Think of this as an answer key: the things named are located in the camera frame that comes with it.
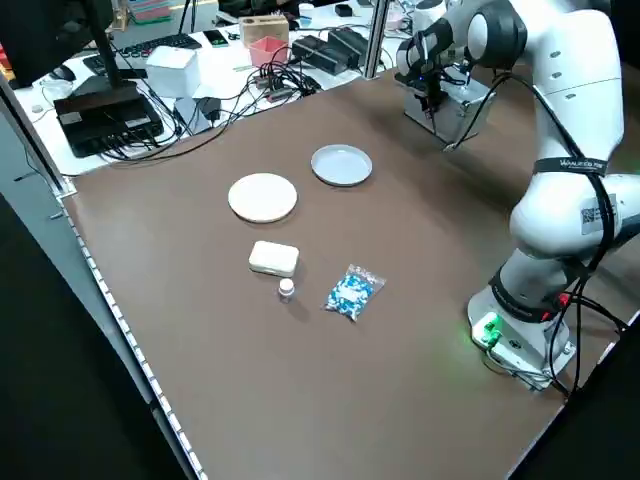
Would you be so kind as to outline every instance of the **plastic bag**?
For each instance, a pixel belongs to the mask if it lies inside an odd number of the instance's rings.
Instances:
[[[347,273],[329,292],[324,308],[341,313],[355,322],[369,299],[384,287],[385,282],[384,278],[362,267],[349,265]]]

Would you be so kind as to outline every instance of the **white box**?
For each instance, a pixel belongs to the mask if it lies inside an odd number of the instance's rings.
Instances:
[[[296,247],[258,241],[249,256],[249,268],[254,272],[291,278],[296,270],[300,251]]]
[[[147,59],[147,82],[161,97],[193,97],[200,85],[198,56],[193,50],[157,47]]]

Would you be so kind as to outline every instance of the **white plate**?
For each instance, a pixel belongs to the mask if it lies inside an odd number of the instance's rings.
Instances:
[[[311,157],[311,169],[320,180],[336,187],[364,182],[373,164],[362,150],[349,145],[327,145]]]
[[[254,173],[241,178],[229,189],[229,206],[253,223],[280,220],[293,210],[298,193],[286,178],[272,173]]]

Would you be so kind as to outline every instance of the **desk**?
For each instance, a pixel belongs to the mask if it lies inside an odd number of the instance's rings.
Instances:
[[[177,160],[83,176],[65,199],[209,478],[501,478],[561,406],[485,368],[465,313],[513,249],[508,213],[535,152],[529,95],[505,85],[482,134],[451,155],[402,98],[389,74],[357,80]],[[281,142],[274,124],[306,128]],[[365,150],[372,177],[318,181],[311,154],[329,143]],[[250,225],[227,191],[265,170],[299,204]],[[248,270],[256,240],[300,248],[295,303]],[[321,309],[350,263],[387,278],[357,324]],[[630,318],[637,299],[606,287],[596,276],[588,294]],[[614,338],[585,316],[583,378]]]
[[[360,7],[356,0],[350,0],[348,3],[354,10],[354,17],[340,18],[334,12],[335,6],[327,5],[326,7],[315,9],[314,18],[309,28],[324,28],[344,24],[368,24],[371,19],[372,9]],[[226,27],[220,30],[223,31],[225,37],[227,37],[227,33],[238,33],[238,26]],[[358,30],[365,37],[369,36],[368,29],[361,28]],[[320,35],[326,39],[327,32],[322,34],[312,31],[290,32],[290,42],[293,42],[296,38],[304,35]],[[194,94],[194,98],[201,98],[205,96],[228,98],[237,95],[247,82],[247,78],[252,69],[237,72],[234,71],[234,68],[251,65],[249,50],[245,49],[239,40],[230,41],[229,47],[213,48],[203,33],[192,34],[192,37],[202,45],[202,48],[197,50],[201,84]],[[389,38],[384,41],[383,48],[385,48],[391,56],[390,59],[386,54],[383,53],[382,55],[381,60],[385,62],[387,67],[393,66],[390,65],[391,61],[395,63],[395,52],[400,42],[401,40],[399,38]],[[116,38],[115,44],[117,47],[124,47],[129,43],[119,43]],[[73,70],[77,77],[74,82],[74,87],[77,87],[92,75],[91,71],[84,65],[84,63],[82,63],[82,59],[80,58],[68,60],[65,64]],[[353,71],[347,71],[335,77],[315,69],[306,70],[305,73],[314,77],[324,89],[343,85],[360,76],[359,73]],[[49,151],[49,154],[60,172],[71,176],[82,175],[91,170],[95,170],[96,168],[104,167],[108,163],[112,163],[114,160],[97,155],[92,155],[86,158],[77,158],[73,155],[71,148],[69,147],[69,143],[58,124],[58,120],[51,103],[43,97],[43,88],[39,82],[40,81],[35,82],[34,86],[31,88],[16,90],[15,94],[29,119],[34,122],[34,128],[42,138],[45,147]],[[142,82],[139,83],[139,88],[146,91],[146,87]],[[169,108],[173,108],[175,99],[165,98],[163,100]],[[252,101],[253,99],[250,94],[243,95],[238,102],[238,110],[249,105]],[[224,101],[222,102],[222,109],[231,110],[235,103],[235,99]],[[45,110],[49,109],[49,111],[44,115],[42,113],[32,113],[31,109],[34,105],[41,105]],[[278,104],[270,104],[266,100],[262,100],[258,103],[257,110],[266,110],[277,105]],[[228,115],[223,115],[218,123],[221,123],[227,118]],[[163,119],[163,121],[165,122],[165,133],[159,137],[159,140],[167,138],[170,135],[170,132],[172,132],[172,127],[169,126],[169,122],[166,119]],[[140,148],[137,151],[139,153],[143,153],[146,150],[144,148]]]

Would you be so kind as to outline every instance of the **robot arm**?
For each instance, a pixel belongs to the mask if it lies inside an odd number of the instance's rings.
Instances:
[[[564,322],[556,328],[557,300],[604,235],[600,205],[583,173],[603,177],[615,212],[614,247],[640,233],[640,178],[604,176],[624,130],[622,88],[613,29],[593,1],[463,0],[397,53],[396,79],[430,109],[438,107],[439,72],[460,61],[463,47],[472,65],[509,70],[521,60],[533,69],[538,161],[511,216],[518,248],[470,300],[468,316],[474,341],[512,369],[536,372],[523,378],[534,388],[550,383],[551,364],[559,371],[575,353]],[[572,156],[547,108],[585,159]],[[493,318],[502,319],[503,338],[489,345],[483,326]]]

